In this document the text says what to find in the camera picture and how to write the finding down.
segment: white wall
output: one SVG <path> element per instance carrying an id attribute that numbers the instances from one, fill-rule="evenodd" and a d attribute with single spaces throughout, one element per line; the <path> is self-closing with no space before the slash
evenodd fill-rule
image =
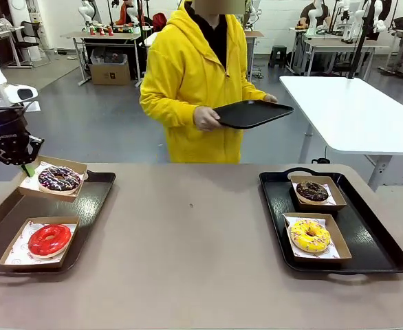
<path id="1" fill-rule="evenodd" d="M 79 31 L 83 28 L 84 21 L 78 13 L 80 0 L 37 1 L 50 45 L 56 48 L 73 48 L 72 41 L 61 38 L 60 35 L 71 31 Z M 259 39 L 255 52 L 260 54 L 270 53 L 273 45 L 286 45 L 291 48 L 294 32 L 288 29 L 296 24 L 302 9 L 311 2 L 312 0 L 262 0 L 260 8 L 263 14 L 255 28 L 265 36 Z M 396 0 L 393 0 L 393 7 L 386 22 L 387 26 L 391 20 L 395 2 Z M 96 3 L 103 23 L 109 23 L 107 1 L 96 0 Z M 330 12 L 332 12 L 334 0 L 325 0 L 325 3 L 329 6 Z M 177 2 L 176 0 L 150 0 L 149 7 L 151 17 L 158 12 L 163 12 L 169 19 L 171 13 L 177 7 Z M 119 19 L 119 13 L 120 7 L 111 10 L 113 20 Z M 396 17 L 403 17 L 403 0 L 399 1 Z M 380 40 L 385 43 L 391 43 L 392 37 L 387 33 L 383 33 Z"/>

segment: cardboard box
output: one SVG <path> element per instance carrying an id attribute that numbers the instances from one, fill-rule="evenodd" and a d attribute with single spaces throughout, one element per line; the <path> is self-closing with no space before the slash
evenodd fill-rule
<path id="1" fill-rule="evenodd" d="M 91 81 L 95 85 L 128 85 L 131 82 L 128 63 L 90 65 Z"/>
<path id="2" fill-rule="evenodd" d="M 47 224 L 76 225 L 76 229 L 73 232 L 70 242 L 68 243 L 64 252 L 62 252 L 63 255 L 59 261 L 53 262 L 53 263 L 42 263 L 42 264 L 17 264 L 17 265 L 5 264 L 14 244 L 19 239 L 21 233 L 23 232 L 25 226 L 29 223 L 29 221 L 32 221 L 33 223 L 40 223 L 40 224 L 45 224 L 45 225 L 47 225 Z M 69 252 L 70 245 L 72 244 L 75 234 L 78 231 L 78 226 L 79 226 L 79 217 L 43 217 L 43 218 L 26 219 L 25 223 L 23 223 L 23 225 L 21 226 L 21 228 L 19 229 L 19 231 L 17 232 L 17 234 L 15 235 L 15 237 L 13 238 L 13 240 L 10 242 L 9 246 L 6 248 L 5 252 L 3 253 L 3 256 L 0 259 L 0 265 L 3 265 L 5 267 L 11 267 L 14 269 L 20 269 L 20 270 L 28 270 L 31 268 L 59 268 L 63 265 L 65 256 L 67 256 L 67 253 Z"/>
<path id="3" fill-rule="evenodd" d="M 305 261 L 305 262 L 324 262 L 324 263 L 341 263 L 346 261 L 347 259 L 351 259 L 351 253 L 350 250 L 348 249 L 347 243 L 344 240 L 344 237 L 342 236 L 342 233 L 339 230 L 338 225 L 334 221 L 333 217 L 330 214 L 321 214 L 321 213 L 284 213 L 286 217 L 298 217 L 298 218 L 309 218 L 309 219 L 324 219 L 325 220 L 325 228 L 329 231 L 331 235 L 331 240 L 334 243 L 334 246 L 336 250 L 339 253 L 339 257 L 337 259 L 332 259 L 332 258 L 325 258 L 325 259 L 319 259 L 319 258 L 303 258 L 300 256 L 295 256 L 294 259 L 296 261 Z M 290 231 L 289 231 L 289 224 L 287 220 L 285 220 L 285 228 L 287 229 L 287 234 L 289 236 L 289 242 L 290 245 L 293 246 L 294 243 L 292 242 L 290 238 Z"/>
<path id="4" fill-rule="evenodd" d="M 290 181 L 293 184 L 299 184 L 303 181 L 311 181 L 317 184 L 327 184 L 328 188 L 330 189 L 330 193 L 336 202 L 336 205 L 325 205 L 321 203 L 316 203 L 313 201 L 309 201 L 305 203 L 304 201 L 299 199 L 299 194 L 297 193 L 296 189 L 294 189 L 294 193 L 296 198 L 298 199 L 298 205 L 301 210 L 328 210 L 328 211 L 337 211 L 343 209 L 347 206 L 347 202 L 345 201 L 344 197 L 340 193 L 338 187 L 333 182 L 331 177 L 324 177 L 324 176 L 310 176 L 310 175 L 292 175 L 290 177 Z"/>
<path id="5" fill-rule="evenodd" d="M 53 158 L 53 157 L 47 157 L 47 156 L 38 156 L 35 162 L 32 163 L 33 167 L 38 167 L 41 162 L 46 162 L 55 166 L 66 166 L 68 168 L 71 168 L 73 171 L 77 172 L 80 175 L 84 175 L 84 179 L 87 178 L 87 165 L 83 163 L 77 163 L 73 162 L 71 160 L 65 160 L 65 159 L 59 159 L 59 158 Z M 23 180 L 27 178 L 26 174 L 22 174 L 22 180 L 20 181 L 20 184 Z M 72 203 L 75 201 L 77 196 L 79 195 L 79 192 L 81 188 L 83 187 L 84 181 L 82 181 L 78 187 L 78 189 L 71 195 L 57 195 L 57 194 L 51 194 L 50 192 L 43 192 L 40 190 L 32 190 L 24 187 L 18 187 L 19 192 L 22 195 L 27 195 L 27 196 L 33 196 L 33 197 L 42 197 L 42 198 L 53 198 L 57 199 L 60 201 L 68 201 L 69 203 Z"/>

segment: brown tray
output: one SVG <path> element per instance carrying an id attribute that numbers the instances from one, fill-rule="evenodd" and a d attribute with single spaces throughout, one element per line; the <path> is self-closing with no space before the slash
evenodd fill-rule
<path id="1" fill-rule="evenodd" d="M 84 182 L 74 203 L 23 196 L 14 190 L 0 205 L 0 259 L 9 243 L 28 218 L 35 217 L 75 217 L 80 218 L 79 228 L 60 268 L 32 268 L 32 270 L 10 269 L 0 265 L 0 275 L 31 276 L 41 274 L 62 274 L 72 268 L 93 229 L 93 224 L 113 186 L 115 173 L 93 173 Z"/>

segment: chair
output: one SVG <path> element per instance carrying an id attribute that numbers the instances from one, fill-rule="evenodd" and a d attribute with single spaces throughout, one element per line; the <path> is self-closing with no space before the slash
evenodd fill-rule
<path id="1" fill-rule="evenodd" d="M 270 54 L 269 66 L 275 67 L 285 67 L 285 62 L 287 60 L 287 47 L 275 45 L 272 47 L 272 53 Z"/>
<path id="2" fill-rule="evenodd" d="M 42 67 L 43 65 L 51 63 L 52 61 L 50 60 L 49 54 L 45 50 L 43 50 L 43 52 L 47 56 L 47 59 L 48 59 L 48 61 L 46 63 L 43 63 L 41 65 L 34 65 L 34 63 L 32 62 L 32 59 L 30 58 L 30 50 L 29 50 L 29 48 L 34 47 L 34 46 L 39 47 L 39 45 L 41 43 L 41 38 L 39 37 L 39 34 L 38 34 L 39 23 L 30 23 L 30 22 L 22 21 L 21 26 L 24 27 L 21 30 L 21 35 L 28 36 L 28 37 L 31 37 L 31 38 L 36 38 L 37 40 L 39 40 L 39 43 L 32 43 L 32 42 L 29 42 L 29 41 L 17 41 L 15 43 L 15 47 L 19 48 L 20 50 L 26 50 L 28 52 L 29 64 L 31 66 L 33 66 L 33 67 Z"/>

